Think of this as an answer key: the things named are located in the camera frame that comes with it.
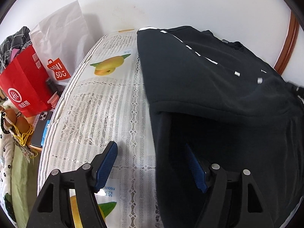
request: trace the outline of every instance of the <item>qr code sticker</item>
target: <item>qr code sticker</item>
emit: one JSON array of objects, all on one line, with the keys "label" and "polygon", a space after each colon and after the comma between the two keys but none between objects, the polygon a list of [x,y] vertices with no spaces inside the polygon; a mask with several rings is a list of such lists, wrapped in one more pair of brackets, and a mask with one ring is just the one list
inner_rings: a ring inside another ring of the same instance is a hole
[{"label": "qr code sticker", "polygon": [[41,68],[41,62],[40,61],[36,62],[36,66],[38,69]]},{"label": "qr code sticker", "polygon": [[34,55],[32,55],[32,57],[33,57],[34,61],[37,61],[38,56],[37,56],[37,54],[36,54],[36,53],[35,53]]}]

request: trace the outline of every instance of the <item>blue package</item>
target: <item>blue package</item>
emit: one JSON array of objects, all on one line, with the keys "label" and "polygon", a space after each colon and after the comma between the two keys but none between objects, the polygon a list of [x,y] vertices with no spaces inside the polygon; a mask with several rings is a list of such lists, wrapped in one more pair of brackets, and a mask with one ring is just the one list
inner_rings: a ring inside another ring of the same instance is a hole
[{"label": "blue package", "polygon": [[44,140],[45,140],[45,136],[47,135],[47,131],[48,131],[48,128],[49,128],[50,121],[51,120],[47,120],[47,123],[45,124],[43,135],[42,135],[42,140],[41,140],[41,146],[44,145]]}]

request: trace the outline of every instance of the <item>white lace tablecloth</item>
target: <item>white lace tablecloth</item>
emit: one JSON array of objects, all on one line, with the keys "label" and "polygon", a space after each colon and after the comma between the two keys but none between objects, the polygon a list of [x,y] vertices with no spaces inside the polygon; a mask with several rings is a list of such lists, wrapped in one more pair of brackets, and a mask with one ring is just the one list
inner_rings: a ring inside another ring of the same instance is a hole
[{"label": "white lace tablecloth", "polygon": [[[89,64],[115,52],[131,55],[111,75],[88,74],[92,71]],[[76,170],[102,153],[109,141],[118,144],[118,157],[104,188],[106,196],[97,196],[98,201],[117,202],[106,218],[107,226],[163,227],[156,201],[155,151],[136,31],[101,38],[72,76],[46,135],[38,193],[53,169]]]}]

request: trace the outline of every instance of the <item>silver screw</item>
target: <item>silver screw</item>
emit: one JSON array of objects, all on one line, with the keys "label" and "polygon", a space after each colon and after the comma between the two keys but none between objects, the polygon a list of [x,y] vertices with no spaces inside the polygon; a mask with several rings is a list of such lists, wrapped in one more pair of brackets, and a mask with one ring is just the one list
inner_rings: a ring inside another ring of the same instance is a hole
[{"label": "silver screw", "polygon": [[58,173],[59,173],[59,170],[58,170],[58,169],[54,169],[54,170],[51,171],[51,174],[52,174],[53,176],[57,175]]},{"label": "silver screw", "polygon": [[88,170],[88,169],[90,169],[90,167],[91,167],[90,164],[84,164],[84,165],[82,166],[82,168],[83,168],[84,170]]},{"label": "silver screw", "polygon": [[249,176],[249,175],[250,175],[250,171],[247,170],[247,169],[243,170],[243,173],[244,173],[244,175],[246,175],[246,176]]},{"label": "silver screw", "polygon": [[211,167],[214,170],[218,170],[219,169],[219,165],[218,164],[212,164]]}]

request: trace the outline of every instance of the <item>green fabric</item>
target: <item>green fabric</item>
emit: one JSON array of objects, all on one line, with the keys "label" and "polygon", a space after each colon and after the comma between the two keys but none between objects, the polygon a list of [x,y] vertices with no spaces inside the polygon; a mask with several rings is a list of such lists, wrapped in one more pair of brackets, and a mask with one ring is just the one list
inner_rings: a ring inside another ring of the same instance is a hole
[{"label": "green fabric", "polygon": [[12,162],[12,201],[18,228],[26,228],[37,198],[39,160],[40,154],[29,163],[21,150],[15,146]]}]

